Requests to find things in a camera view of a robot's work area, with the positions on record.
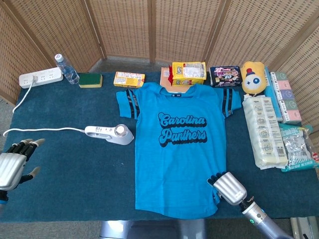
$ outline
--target bottle cap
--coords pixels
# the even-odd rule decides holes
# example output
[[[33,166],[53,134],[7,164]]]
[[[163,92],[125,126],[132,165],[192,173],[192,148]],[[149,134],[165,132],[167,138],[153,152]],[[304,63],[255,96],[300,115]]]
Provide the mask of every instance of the bottle cap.
[[[56,54],[54,59],[57,61],[57,62],[62,62],[64,60],[63,56],[61,54]]]

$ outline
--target robotic hand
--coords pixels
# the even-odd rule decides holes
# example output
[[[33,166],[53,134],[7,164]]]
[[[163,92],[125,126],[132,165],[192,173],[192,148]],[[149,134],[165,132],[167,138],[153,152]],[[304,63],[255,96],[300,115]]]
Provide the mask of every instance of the robotic hand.
[[[36,141],[25,139],[14,143],[6,153],[0,154],[0,215],[8,202],[7,192],[38,174],[40,167],[34,168],[27,175],[22,175],[22,172],[35,149],[43,143],[44,138]]]
[[[207,182],[218,190],[230,205],[241,207],[242,214],[270,239],[294,239],[286,234],[255,202],[254,197],[246,200],[247,191],[244,186],[230,173],[218,173]]]

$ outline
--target gray floor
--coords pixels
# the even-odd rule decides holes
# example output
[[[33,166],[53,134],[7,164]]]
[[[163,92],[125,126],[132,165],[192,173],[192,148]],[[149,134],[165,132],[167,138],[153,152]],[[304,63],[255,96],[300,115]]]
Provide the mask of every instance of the gray floor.
[[[123,59],[110,57],[99,62],[92,72],[151,72],[160,71],[167,63],[150,64],[143,59]],[[0,133],[9,129],[12,118],[12,106],[0,100]],[[0,152],[5,138],[0,136]],[[292,233],[290,220],[276,220],[279,226]],[[208,238],[210,239],[263,239],[264,237],[245,219],[208,220]],[[1,223],[0,239],[96,239],[100,222],[38,222],[38,223]]]

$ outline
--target blue t-shirt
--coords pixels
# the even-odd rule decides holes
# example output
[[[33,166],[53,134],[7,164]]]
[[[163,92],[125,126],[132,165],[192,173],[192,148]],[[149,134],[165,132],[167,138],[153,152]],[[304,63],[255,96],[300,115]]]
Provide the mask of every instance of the blue t-shirt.
[[[238,92],[196,84],[169,93],[156,83],[116,93],[120,116],[134,118],[135,207],[180,219],[217,211],[207,178],[226,171],[225,117],[241,108]]]

